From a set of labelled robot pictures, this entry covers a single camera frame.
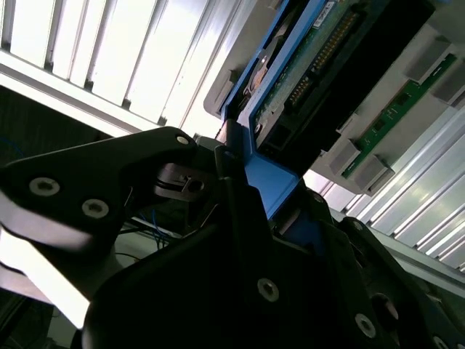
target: screw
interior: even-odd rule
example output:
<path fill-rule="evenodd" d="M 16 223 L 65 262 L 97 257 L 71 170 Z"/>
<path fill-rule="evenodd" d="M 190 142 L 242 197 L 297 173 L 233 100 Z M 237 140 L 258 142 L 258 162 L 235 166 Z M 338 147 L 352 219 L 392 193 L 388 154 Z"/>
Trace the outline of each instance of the screw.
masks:
<path fill-rule="evenodd" d="M 176 137 L 176 140 L 177 140 L 179 143 L 184 144 L 184 145 L 189 144 L 189 140 L 187 140 L 187 139 L 184 138 L 183 136 L 177 136 L 177 137 Z"/>
<path fill-rule="evenodd" d="M 262 124 L 257 124 L 255 126 L 255 130 L 254 130 L 254 133 L 257 135 L 260 133 L 260 131 L 262 130 Z"/>
<path fill-rule="evenodd" d="M 276 302 L 279 299 L 279 289 L 275 283 L 268 278 L 261 278 L 256 283 L 260 295 L 268 302 Z"/>
<path fill-rule="evenodd" d="M 354 221 L 354 227 L 357 230 L 362 230 L 363 229 L 362 225 L 357 221 Z"/>
<path fill-rule="evenodd" d="M 360 331 L 368 338 L 376 337 L 376 329 L 371 320 L 361 313 L 355 316 L 355 323 L 357 324 Z"/>
<path fill-rule="evenodd" d="M 449 349 L 449 347 L 444 343 L 444 341 L 441 340 L 438 336 L 434 336 L 433 340 L 434 340 L 435 345 L 439 349 Z"/>
<path fill-rule="evenodd" d="M 82 212 L 87 217 L 95 218 L 96 220 L 106 216 L 109 211 L 108 205 L 98 198 L 90 198 L 82 204 Z"/>
<path fill-rule="evenodd" d="M 313 197 L 315 198 L 316 201 L 323 202 L 323 198 L 321 197 L 321 195 L 313 193 Z"/>
<path fill-rule="evenodd" d="M 52 196 L 60 191 L 60 185 L 52 178 L 38 177 L 29 182 L 29 190 L 38 196 Z"/>

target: circuit board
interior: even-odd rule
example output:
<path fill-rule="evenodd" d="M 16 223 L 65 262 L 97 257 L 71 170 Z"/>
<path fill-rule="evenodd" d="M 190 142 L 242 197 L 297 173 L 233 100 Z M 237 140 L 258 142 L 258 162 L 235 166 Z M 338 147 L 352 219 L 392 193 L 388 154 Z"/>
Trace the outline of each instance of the circuit board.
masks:
<path fill-rule="evenodd" d="M 357 158 L 342 172 L 342 177 L 348 178 L 365 160 L 366 156 L 378 145 L 387 133 L 414 107 L 426 92 L 439 80 L 439 78 L 456 61 L 456 56 L 449 54 L 429 75 L 423 84 L 412 80 L 407 81 L 404 87 L 394 96 L 388 106 L 381 111 L 374 122 L 355 142 L 360 150 Z"/>
<path fill-rule="evenodd" d="M 274 87 L 255 116 L 256 124 L 266 126 L 270 112 L 274 113 L 298 89 L 302 76 L 311 62 L 318 57 L 328 38 L 343 19 L 344 14 L 358 0 L 328 1 L 319 18 L 302 40 L 293 58 L 281 73 Z"/>

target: blue plastic part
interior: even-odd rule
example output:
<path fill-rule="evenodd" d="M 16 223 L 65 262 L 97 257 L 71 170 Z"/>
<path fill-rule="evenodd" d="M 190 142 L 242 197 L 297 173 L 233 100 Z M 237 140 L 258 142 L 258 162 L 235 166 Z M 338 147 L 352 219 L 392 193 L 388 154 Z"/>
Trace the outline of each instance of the blue plastic part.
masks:
<path fill-rule="evenodd" d="M 286 42 L 278 53 L 278 56 L 276 56 L 273 64 L 261 82 L 260 87 L 257 91 L 255 91 L 247 106 L 238 117 L 238 122 L 244 126 L 243 155 L 244 162 L 246 164 L 247 180 L 250 185 L 258 188 L 260 195 L 262 196 L 263 206 L 268 218 L 271 218 L 288 196 L 291 195 L 299 182 L 299 177 L 257 152 L 254 139 L 254 116 L 259 110 L 268 92 L 271 90 L 273 84 L 286 67 L 287 62 L 291 59 L 292 54 L 298 47 L 300 41 L 304 38 L 305 34 L 314 23 L 325 3 L 326 0 L 309 0 L 292 32 L 289 34 L 289 37 L 286 39 Z M 260 48 L 252 57 L 242 76 L 239 78 L 235 88 L 226 100 L 225 105 L 223 105 L 223 120 L 227 118 L 227 109 L 229 104 L 233 100 L 235 94 L 238 93 L 240 86 L 245 81 L 247 75 L 249 75 L 250 70 L 253 69 L 260 51 L 271 36 L 273 28 L 277 25 L 287 5 L 288 0 L 286 0 L 281 6 L 279 13 L 273 21 L 271 29 L 262 41 Z"/>
<path fill-rule="evenodd" d="M 317 256 L 325 255 L 320 224 L 312 221 L 306 212 L 300 212 L 296 221 L 286 230 L 286 240 L 302 247 L 311 244 Z"/>

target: cable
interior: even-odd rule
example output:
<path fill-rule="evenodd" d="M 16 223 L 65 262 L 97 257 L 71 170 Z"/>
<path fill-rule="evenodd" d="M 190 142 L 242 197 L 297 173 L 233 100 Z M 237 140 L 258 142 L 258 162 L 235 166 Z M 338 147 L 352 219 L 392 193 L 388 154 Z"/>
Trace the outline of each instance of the cable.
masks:
<path fill-rule="evenodd" d="M 145 221 L 147 222 L 147 220 L 145 219 L 145 216 L 143 213 L 139 213 L 139 216 Z M 155 240 L 156 244 L 157 244 L 157 251 L 160 249 L 160 240 L 157 238 L 155 232 L 153 230 L 150 229 L 150 232 L 152 233 L 153 235 L 153 240 Z"/>
<path fill-rule="evenodd" d="M 159 242 L 160 240 L 162 240 L 163 242 L 169 242 L 163 236 L 158 236 L 153 229 L 147 229 L 147 228 L 126 229 L 126 230 L 120 231 L 119 235 L 129 234 L 129 233 L 144 233 L 144 232 L 146 232 L 146 233 L 149 232 L 149 234 L 155 239 L 156 242 Z"/>
<path fill-rule="evenodd" d="M 0 142 L 3 142 L 5 144 L 9 145 L 10 147 L 12 147 L 13 149 L 15 149 L 16 153 L 20 154 L 22 158 L 25 157 L 23 151 L 20 149 L 20 147 L 18 147 L 16 145 L 16 143 L 12 142 L 11 140 L 9 140 L 9 139 L 7 139 L 5 137 L 0 137 Z"/>
<path fill-rule="evenodd" d="M 158 232 L 159 235 L 163 236 L 164 238 L 170 238 L 170 236 L 168 234 L 162 233 L 160 231 L 160 229 L 158 229 L 156 219 L 155 219 L 155 210 L 154 209 L 152 210 L 152 224 L 153 224 L 153 227 L 155 227 L 155 230 Z"/>
<path fill-rule="evenodd" d="M 132 254 L 129 254 L 129 253 L 116 252 L 115 254 L 119 254 L 120 256 L 126 256 L 126 257 L 130 257 L 130 258 L 134 258 L 135 260 L 140 260 L 140 258 L 137 258 L 136 256 L 133 256 Z"/>
<path fill-rule="evenodd" d="M 130 218 L 130 220 L 132 220 L 134 222 L 135 225 L 144 225 L 146 227 L 149 227 L 150 229 L 155 229 L 155 226 L 152 224 L 152 223 L 149 223 L 147 220 L 143 220 L 141 218 L 138 218 L 138 217 L 132 217 Z M 170 231 L 168 229 L 165 229 L 165 228 L 162 228 L 162 227 L 158 227 L 158 230 L 161 231 L 162 233 L 166 234 L 167 236 L 170 236 L 171 238 L 182 238 L 182 235 L 178 234 L 178 233 L 175 233 L 174 231 Z"/>

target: blue cable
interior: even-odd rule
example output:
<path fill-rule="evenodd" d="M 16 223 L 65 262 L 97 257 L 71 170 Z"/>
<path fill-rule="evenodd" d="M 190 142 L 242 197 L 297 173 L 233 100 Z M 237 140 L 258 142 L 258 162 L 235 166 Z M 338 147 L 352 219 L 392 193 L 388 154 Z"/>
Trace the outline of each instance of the blue cable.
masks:
<path fill-rule="evenodd" d="M 158 234 L 160 234 L 160 236 L 164 237 L 165 240 L 166 238 L 169 238 L 170 236 L 168 236 L 168 234 L 165 234 L 165 233 L 162 233 L 160 231 L 160 229 L 158 229 L 158 226 L 157 226 L 157 223 L 156 223 L 156 219 L 155 219 L 155 210 L 153 209 L 152 210 L 152 224 L 153 226 L 155 227 L 155 229 L 157 230 Z"/>
<path fill-rule="evenodd" d="M 145 219 L 145 216 L 144 216 L 143 213 L 139 213 L 139 216 L 140 216 L 145 222 L 147 222 L 147 220 Z M 153 235 L 153 239 L 154 239 L 155 242 L 157 243 L 158 249 L 160 249 L 160 248 L 159 248 L 160 241 L 158 240 L 157 235 L 155 234 L 155 231 L 152 230 L 152 229 L 150 229 L 150 232 L 151 232 L 152 235 Z"/>
<path fill-rule="evenodd" d="M 23 151 L 20 149 L 20 147 L 18 147 L 18 146 L 16 145 L 16 143 L 12 142 L 11 140 L 8 140 L 8 139 L 5 138 L 5 137 L 0 137 L 0 141 L 3 142 L 3 143 L 5 143 L 5 144 L 7 144 L 7 145 L 9 145 L 10 147 L 13 147 L 13 149 L 16 150 L 16 153 L 20 154 L 22 158 L 25 157 Z"/>

